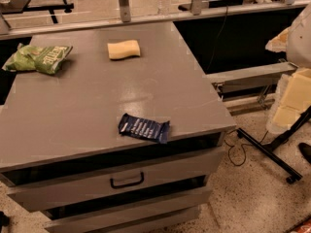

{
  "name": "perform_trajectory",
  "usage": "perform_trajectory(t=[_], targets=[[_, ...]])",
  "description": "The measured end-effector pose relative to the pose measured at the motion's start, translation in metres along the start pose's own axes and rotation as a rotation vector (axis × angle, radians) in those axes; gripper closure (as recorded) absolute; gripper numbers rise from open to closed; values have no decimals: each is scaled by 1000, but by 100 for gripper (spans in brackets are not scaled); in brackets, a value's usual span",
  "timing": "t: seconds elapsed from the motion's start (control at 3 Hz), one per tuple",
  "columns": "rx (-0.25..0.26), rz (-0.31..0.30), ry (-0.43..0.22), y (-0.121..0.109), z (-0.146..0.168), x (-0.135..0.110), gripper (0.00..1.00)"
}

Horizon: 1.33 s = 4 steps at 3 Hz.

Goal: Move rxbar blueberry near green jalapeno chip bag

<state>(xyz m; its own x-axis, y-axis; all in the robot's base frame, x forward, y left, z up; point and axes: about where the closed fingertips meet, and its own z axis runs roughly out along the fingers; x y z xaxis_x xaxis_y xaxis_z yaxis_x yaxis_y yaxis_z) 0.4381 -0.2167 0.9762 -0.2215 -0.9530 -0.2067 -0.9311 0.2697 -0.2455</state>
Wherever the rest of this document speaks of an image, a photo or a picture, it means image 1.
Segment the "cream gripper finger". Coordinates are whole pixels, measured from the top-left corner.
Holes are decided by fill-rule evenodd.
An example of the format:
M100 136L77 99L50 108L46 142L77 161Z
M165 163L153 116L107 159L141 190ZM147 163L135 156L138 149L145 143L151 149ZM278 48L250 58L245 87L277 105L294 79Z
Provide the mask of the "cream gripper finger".
M269 133L281 134L311 106L311 69L300 68L291 75L282 75L274 98L266 129Z

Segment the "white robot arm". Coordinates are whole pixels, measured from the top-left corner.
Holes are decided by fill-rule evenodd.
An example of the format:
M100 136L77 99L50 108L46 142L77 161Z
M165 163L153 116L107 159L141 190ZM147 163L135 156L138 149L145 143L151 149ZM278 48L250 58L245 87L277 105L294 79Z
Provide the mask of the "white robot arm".
M268 115L266 129L279 134L290 129L311 106L311 5L291 26L269 40L265 48L273 52L283 51L287 61L297 66L293 74L281 76Z

